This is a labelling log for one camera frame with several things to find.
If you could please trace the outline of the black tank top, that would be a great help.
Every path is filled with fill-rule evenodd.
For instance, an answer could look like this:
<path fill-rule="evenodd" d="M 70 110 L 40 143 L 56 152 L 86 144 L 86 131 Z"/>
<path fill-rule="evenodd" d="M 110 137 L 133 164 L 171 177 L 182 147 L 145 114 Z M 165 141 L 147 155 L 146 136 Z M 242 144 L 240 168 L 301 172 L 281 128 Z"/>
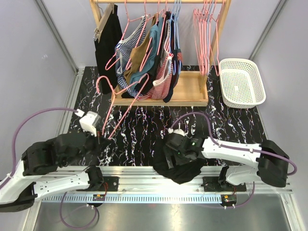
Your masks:
<path fill-rule="evenodd" d="M 157 139 L 154 145 L 153 168 L 159 175 L 171 179 L 177 184 L 193 180 L 201 173 L 201 168 L 206 163 L 204 159 L 198 158 L 184 165 L 175 165 L 173 168 L 169 168 L 167 154 L 176 154 L 176 151 L 168 148 L 163 139 Z"/>

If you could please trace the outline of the maroon tank top grey trim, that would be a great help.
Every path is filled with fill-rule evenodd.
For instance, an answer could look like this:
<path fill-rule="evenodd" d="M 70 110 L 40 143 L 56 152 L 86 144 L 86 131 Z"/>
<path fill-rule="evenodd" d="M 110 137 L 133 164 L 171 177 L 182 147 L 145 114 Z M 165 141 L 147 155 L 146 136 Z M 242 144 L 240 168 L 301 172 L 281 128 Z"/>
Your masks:
<path fill-rule="evenodd" d="M 183 62 L 183 57 L 182 57 L 182 52 L 181 51 L 178 51 L 177 52 L 177 61 L 178 62 Z"/>

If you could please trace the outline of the pink wire hanger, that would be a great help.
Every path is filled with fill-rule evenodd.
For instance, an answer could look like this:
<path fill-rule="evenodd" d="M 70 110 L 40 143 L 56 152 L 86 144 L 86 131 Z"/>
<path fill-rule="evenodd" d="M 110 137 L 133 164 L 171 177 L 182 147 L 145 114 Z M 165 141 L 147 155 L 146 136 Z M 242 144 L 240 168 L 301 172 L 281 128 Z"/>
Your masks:
<path fill-rule="evenodd" d="M 122 123 L 122 121 L 124 120 L 124 118 L 127 116 L 128 112 L 131 110 L 132 106 L 134 105 L 134 103 L 139 99 L 139 95 L 141 94 L 141 92 L 143 91 L 146 83 L 149 81 L 149 75 L 146 73 L 144 74 L 139 81 L 135 81 L 133 83 L 131 83 L 130 85 L 127 85 L 126 88 L 123 88 L 122 90 L 120 91 L 116 91 L 109 78 L 107 76 L 99 76 L 96 80 L 96 92 L 98 94 L 101 93 L 100 91 L 100 87 L 99 87 L 99 83 L 102 79 L 105 79 L 107 81 L 107 84 L 108 86 L 110 87 L 111 91 L 112 91 L 112 97 L 111 97 L 111 104 L 110 104 L 110 107 L 109 107 L 109 110 L 107 112 L 107 116 L 105 118 L 105 121 L 104 121 L 104 124 L 103 124 L 103 127 L 102 127 L 102 134 L 105 133 L 105 128 L 106 128 L 106 125 L 107 125 L 107 122 L 109 120 L 109 117 L 111 115 L 111 110 L 113 109 L 114 106 L 126 106 L 126 111 L 124 113 L 124 115 L 121 117 L 121 119 L 119 120 L 119 122 L 116 124 L 116 126 L 114 127 L 113 131 L 110 133 L 110 135 L 108 137 L 106 137 L 108 140 L 111 140 L 111 138 L 113 137 L 113 135 L 115 134 L 116 130 L 119 128 L 120 124 Z M 139 84 L 141 83 L 141 81 L 145 79 L 145 82 L 144 84 L 142 85 L 142 87 L 140 88 L 140 90 L 138 91 L 137 95 L 133 98 L 133 99 L 124 99 L 124 102 L 121 103 L 119 100 L 119 98 L 117 98 L 117 95 L 120 95 L 122 94 L 123 92 L 127 91 L 128 89 L 130 89 L 132 86 L 136 85 L 136 84 Z"/>

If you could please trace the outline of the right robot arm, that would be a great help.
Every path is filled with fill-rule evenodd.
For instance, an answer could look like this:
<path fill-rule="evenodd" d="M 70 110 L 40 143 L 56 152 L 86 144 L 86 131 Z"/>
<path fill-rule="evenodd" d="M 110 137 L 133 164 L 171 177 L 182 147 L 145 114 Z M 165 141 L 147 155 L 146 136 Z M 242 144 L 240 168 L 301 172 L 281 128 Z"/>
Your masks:
<path fill-rule="evenodd" d="M 289 156 L 273 141 L 262 144 L 242 144 L 219 141 L 209 135 L 185 136 L 181 129 L 172 131 L 163 146 L 169 169 L 187 169 L 188 164 L 208 159 L 223 159 L 239 163 L 224 166 L 217 177 L 203 181 L 208 192 L 243 192 L 246 183 L 263 183 L 283 188 L 286 186 Z"/>

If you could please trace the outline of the light blue wire hanger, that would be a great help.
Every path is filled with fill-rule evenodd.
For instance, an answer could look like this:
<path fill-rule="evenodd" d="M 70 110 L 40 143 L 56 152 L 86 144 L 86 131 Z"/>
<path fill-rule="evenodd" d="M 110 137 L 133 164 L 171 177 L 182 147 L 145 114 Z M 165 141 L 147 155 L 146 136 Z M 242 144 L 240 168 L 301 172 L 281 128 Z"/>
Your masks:
<path fill-rule="evenodd" d="M 170 41 L 170 51 L 172 53 L 173 50 L 180 49 L 180 40 L 179 40 L 179 16 L 181 9 L 181 0 L 175 0 L 173 9 L 170 15 L 169 25 L 170 25 L 170 39 L 173 36 L 173 46 Z"/>

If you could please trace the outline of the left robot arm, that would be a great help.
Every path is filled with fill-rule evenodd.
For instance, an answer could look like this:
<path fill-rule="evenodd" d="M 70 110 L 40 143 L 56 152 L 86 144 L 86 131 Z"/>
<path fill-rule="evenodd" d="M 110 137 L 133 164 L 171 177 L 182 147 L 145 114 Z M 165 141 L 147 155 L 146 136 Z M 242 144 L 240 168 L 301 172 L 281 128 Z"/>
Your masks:
<path fill-rule="evenodd" d="M 90 165 L 72 176 L 42 180 L 88 153 L 97 152 L 106 141 L 89 133 L 71 132 L 28 147 L 12 171 L 0 182 L 0 211 L 19 212 L 36 201 L 67 191 L 99 191 L 106 184 L 100 168 Z"/>

